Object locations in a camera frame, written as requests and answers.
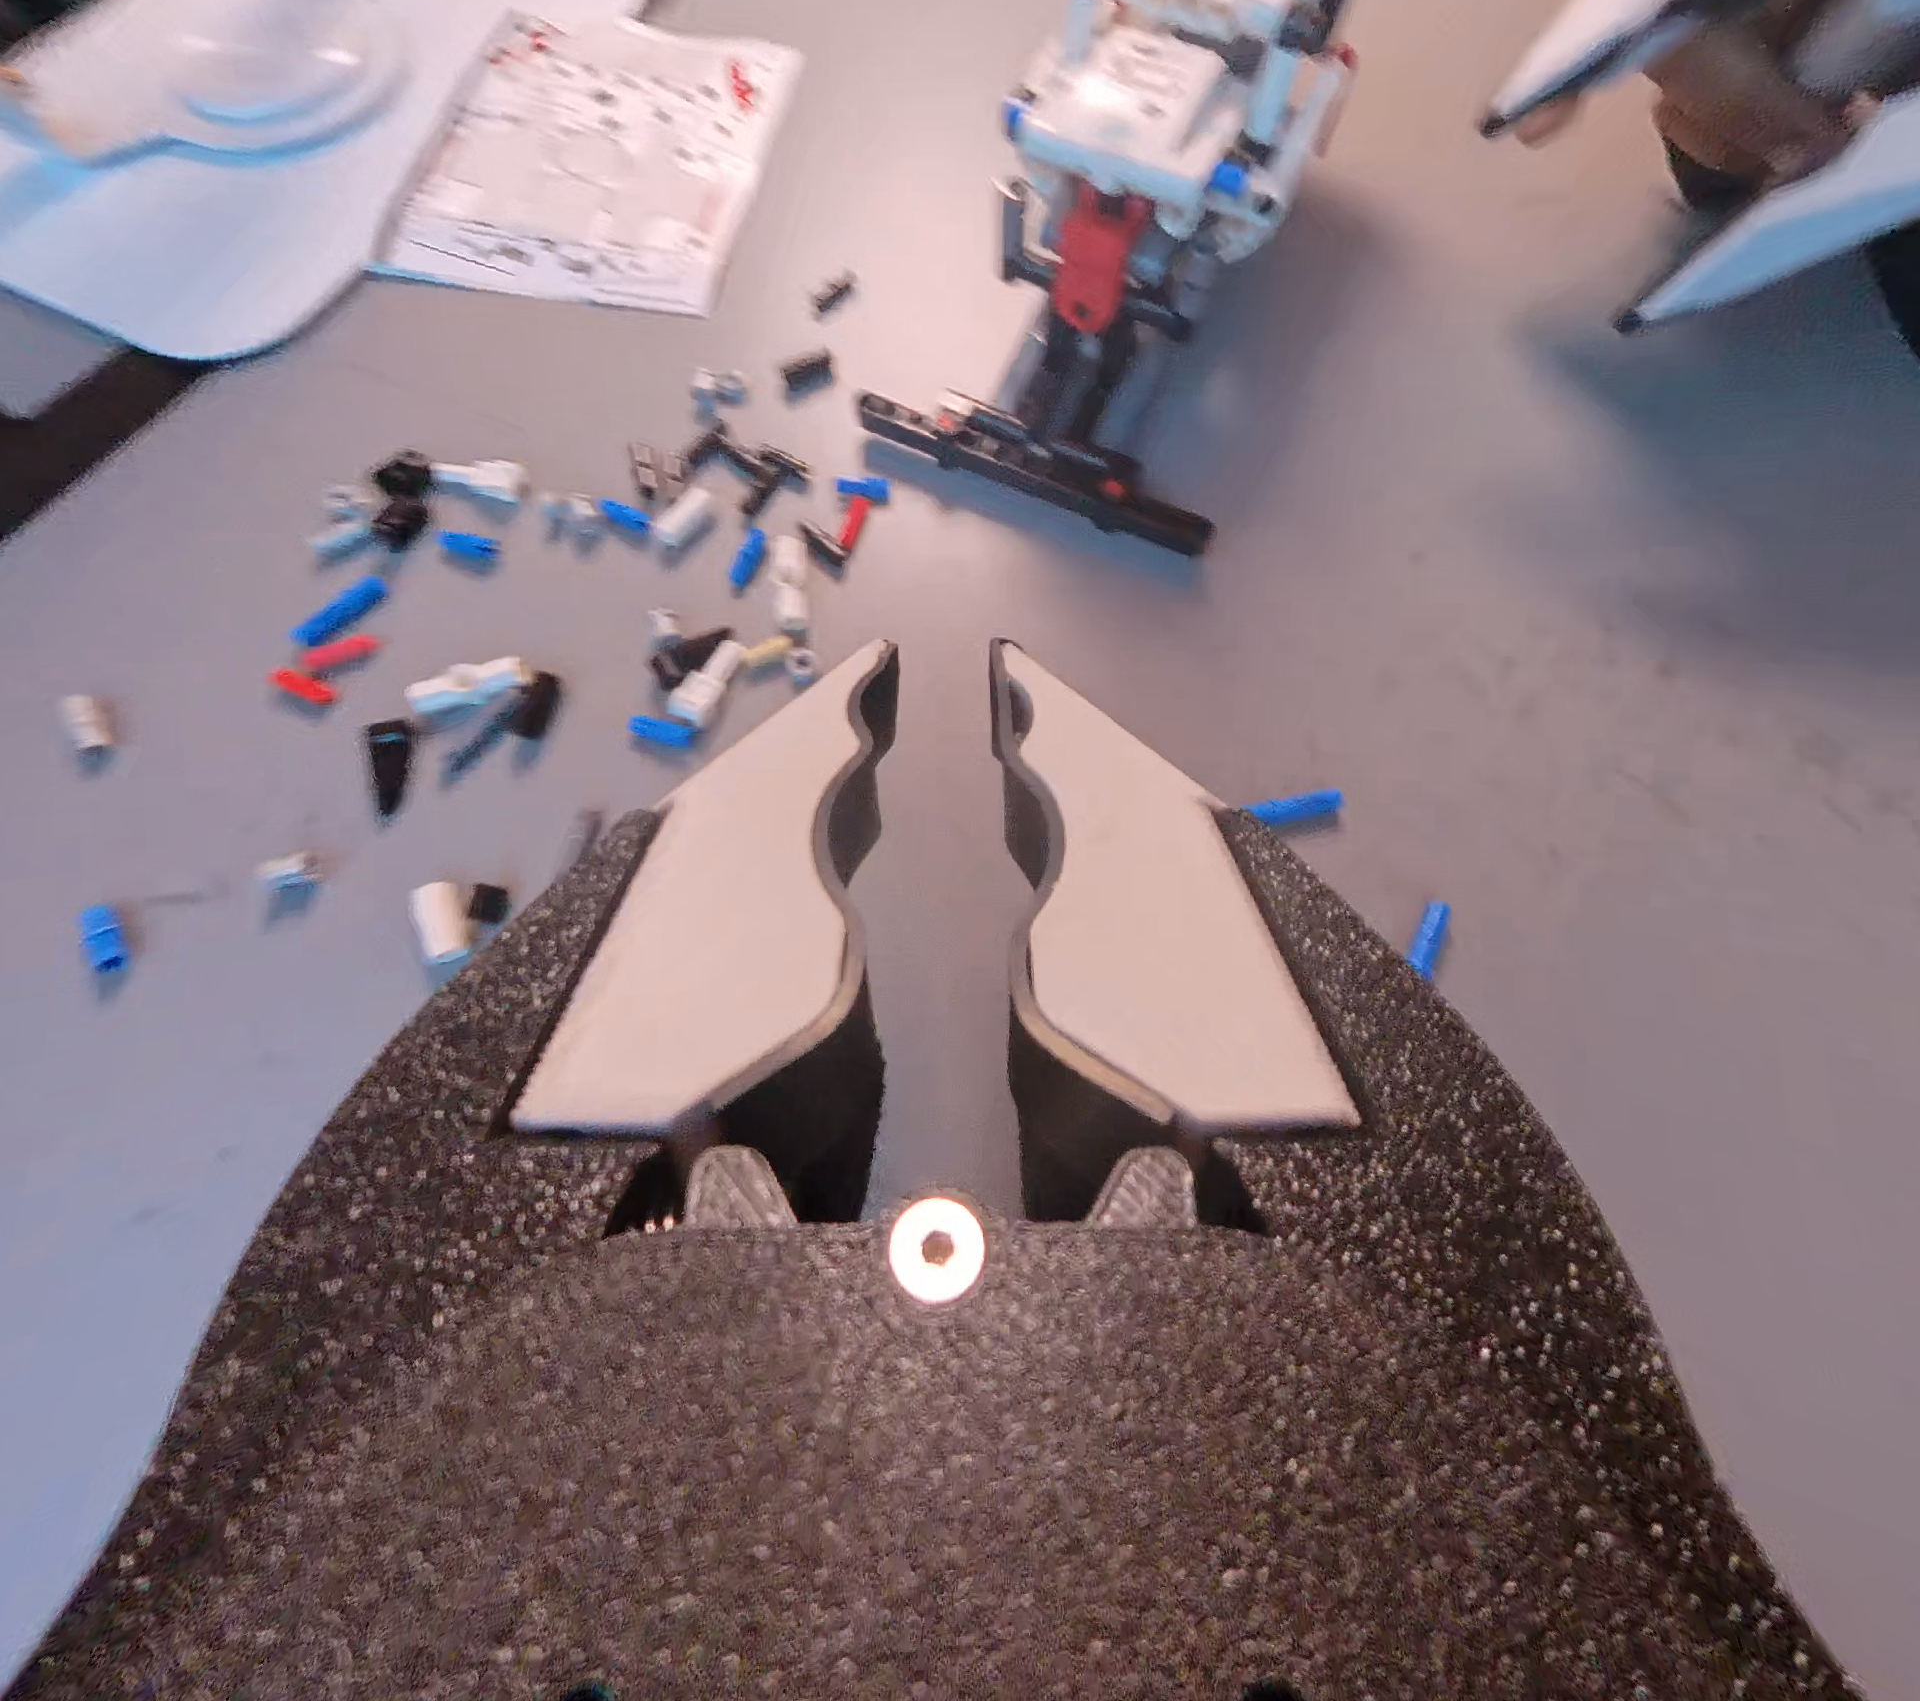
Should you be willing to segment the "scattered loose brick pieces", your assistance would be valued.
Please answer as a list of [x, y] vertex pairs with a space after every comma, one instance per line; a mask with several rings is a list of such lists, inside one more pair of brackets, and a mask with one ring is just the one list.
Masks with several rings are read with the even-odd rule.
[[[59, 393], [36, 425], [60, 430], [60, 439], [64, 439], [62, 451], [71, 448], [67, 455], [71, 460], [69, 471], [77, 479], [80, 471], [86, 471], [95, 461], [105, 458], [108, 449], [156, 417], [192, 378], [195, 376], [180, 363], [169, 363], [147, 354], [137, 357], [131, 349], [120, 351]], [[751, 502], [746, 507], [748, 514], [763, 507], [767, 496], [779, 491], [782, 484], [803, 484], [809, 473], [806, 466], [782, 448], [772, 443], [746, 445], [737, 439], [728, 434], [722, 420], [714, 421], [698, 442], [688, 445], [685, 464], [693, 467], [696, 461], [706, 464], [714, 458], [727, 460], [757, 482], [753, 493], [744, 498]], [[334, 524], [344, 538], [323, 536], [317, 545], [325, 542], [323, 551], [327, 551], [328, 558], [334, 551], [352, 551], [361, 545], [405, 551], [405, 547], [420, 540], [430, 525], [430, 491], [455, 491], [455, 488], [461, 488], [471, 493], [482, 493], [482, 488], [487, 488], [492, 498], [505, 496], [516, 500], [524, 491], [522, 475], [524, 467], [505, 460], [452, 466], [430, 461], [413, 449], [399, 454], [385, 461], [374, 473], [372, 500], [381, 503], [372, 505], [372, 502], [368, 502], [363, 505], [355, 502]], [[875, 493], [887, 488], [889, 482], [881, 477], [866, 479], [864, 475], [848, 475], [838, 482], [838, 491], [845, 500], [845, 530], [848, 536], [854, 533], [854, 516], [868, 505]], [[671, 498], [675, 505], [698, 500], [694, 485], [685, 485], [685, 489], [676, 489]], [[562, 493], [558, 498], [558, 524], [569, 530], [617, 527], [630, 538], [651, 533], [653, 542], [667, 549], [668, 514], [675, 505], [668, 505], [667, 500], [660, 498], [660, 503], [648, 511], [647, 507], [636, 507], [610, 496]], [[753, 545], [746, 545], [733, 566], [731, 586], [734, 588], [748, 586], [748, 568], [753, 563], [748, 556], [761, 545], [757, 540], [759, 531], [761, 530], [755, 527], [753, 533], [748, 533]], [[805, 527], [803, 540], [806, 540], [806, 545], [811, 545], [828, 568], [843, 566], [852, 545], [851, 538], [845, 540], [838, 531], [826, 530], [817, 533], [813, 525]], [[438, 543], [443, 543], [445, 551], [468, 561], [476, 572], [501, 551], [497, 538], [457, 530], [438, 531]], [[268, 675], [268, 687], [289, 697], [290, 703], [299, 702], [301, 705], [317, 709], [333, 705], [338, 697], [333, 675], [371, 658], [381, 646], [374, 633], [355, 631], [355, 627], [376, 610], [390, 592], [392, 588], [378, 572], [368, 572], [348, 583], [290, 633], [299, 650], [297, 660], [292, 665], [283, 665], [273, 671]], [[660, 633], [656, 638], [658, 650], [653, 658], [664, 663], [682, 648], [687, 654], [693, 654], [694, 646], [698, 646], [696, 639]], [[503, 732], [510, 732], [528, 741], [539, 740], [553, 724], [561, 695], [562, 681], [558, 675], [531, 667], [524, 660], [513, 655], [476, 663], [455, 663], [443, 670], [441, 675], [411, 685], [405, 692], [409, 705], [407, 716], [376, 721], [367, 729], [367, 757], [378, 815], [390, 819], [407, 795], [413, 773], [413, 750], [422, 724], [445, 724], [445, 719], [462, 717], [474, 709], [488, 712], [487, 719], [490, 725], [485, 725], [472, 743], [465, 743], [465, 750], [457, 750], [455, 757], [449, 758], [449, 767], [459, 774], [466, 770], [471, 757], [485, 753]], [[108, 702], [98, 694], [60, 695], [59, 719], [71, 750], [91, 773], [119, 746]], [[694, 738], [694, 727], [679, 716], [641, 719], [636, 732], [654, 734], [673, 743]], [[295, 891], [312, 887], [319, 874], [315, 872], [312, 857], [302, 859], [302, 854], [297, 854], [284, 866], [275, 865], [275, 869], [267, 872], [267, 878], [275, 884], [275, 893], [281, 893], [281, 888]], [[132, 943], [129, 922], [117, 907], [95, 904], [80, 910], [77, 916], [77, 935], [80, 957], [96, 979], [117, 976], [131, 967]]]

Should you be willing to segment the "person's right hand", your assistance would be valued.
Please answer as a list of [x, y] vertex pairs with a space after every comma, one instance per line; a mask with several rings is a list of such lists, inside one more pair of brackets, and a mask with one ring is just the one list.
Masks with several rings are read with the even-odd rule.
[[1790, 15], [1723, 22], [1646, 66], [1653, 126], [1689, 208], [1727, 210], [1812, 174], [1880, 105], [1870, 88], [1831, 98], [1792, 82], [1788, 49], [1809, 30]]

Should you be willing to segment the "white sticker sheet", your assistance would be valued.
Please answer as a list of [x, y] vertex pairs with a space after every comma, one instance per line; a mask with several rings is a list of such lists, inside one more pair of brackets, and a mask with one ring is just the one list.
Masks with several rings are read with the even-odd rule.
[[765, 39], [516, 12], [372, 272], [706, 318], [803, 69]]

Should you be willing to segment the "grey desk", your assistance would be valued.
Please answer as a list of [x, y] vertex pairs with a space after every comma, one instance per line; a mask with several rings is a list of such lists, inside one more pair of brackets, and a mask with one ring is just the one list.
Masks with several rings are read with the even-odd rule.
[[[1676, 227], [1641, 88], [1539, 149], [1477, 115], [1561, 0], [1354, 0], [1356, 88], [1280, 236], [1221, 280], [1151, 408], [1199, 561], [890, 458], [820, 650], [898, 641], [883, 837], [854, 887], [887, 1059], [879, 1200], [1019, 1195], [988, 639], [1228, 801], [1339, 785], [1305, 854], [1402, 939], [1453, 904], [1448, 999], [1621, 1236], [1723, 1476], [1874, 1696], [1916, 1696], [1916, 359], [1854, 265], [1625, 338]], [[987, 392], [999, 103], [1067, 0], [654, 0], [805, 53], [708, 319], [363, 280], [184, 387], [4, 540], [4, 1674], [122, 1512], [254, 1226], [427, 1000], [407, 896], [553, 878], [636, 750], [641, 620], [711, 623], [727, 542], [510, 519], [420, 545], [338, 707], [271, 689], [343, 583], [325, 491], [415, 445], [629, 485], [700, 367], [818, 488], [852, 397]], [[843, 270], [830, 318], [809, 294]], [[368, 727], [455, 663], [561, 680], [544, 734]], [[115, 753], [67, 743], [64, 694]], [[312, 857], [319, 880], [271, 884]], [[79, 914], [131, 964], [96, 979]]]

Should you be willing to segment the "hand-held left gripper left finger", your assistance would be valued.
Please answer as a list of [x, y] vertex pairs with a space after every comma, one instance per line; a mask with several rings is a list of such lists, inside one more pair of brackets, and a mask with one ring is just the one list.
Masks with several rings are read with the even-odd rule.
[[520, 1133], [663, 1138], [852, 1016], [852, 876], [881, 834], [901, 650], [875, 638], [656, 810], [610, 922], [510, 1106]]

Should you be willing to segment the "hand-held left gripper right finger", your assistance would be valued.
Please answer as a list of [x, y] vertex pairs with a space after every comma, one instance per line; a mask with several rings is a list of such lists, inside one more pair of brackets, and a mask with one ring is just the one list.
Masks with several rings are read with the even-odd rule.
[[1227, 805], [1010, 638], [991, 643], [988, 692], [1004, 843], [1031, 891], [1013, 943], [1021, 1028], [1160, 1127], [1361, 1127]]

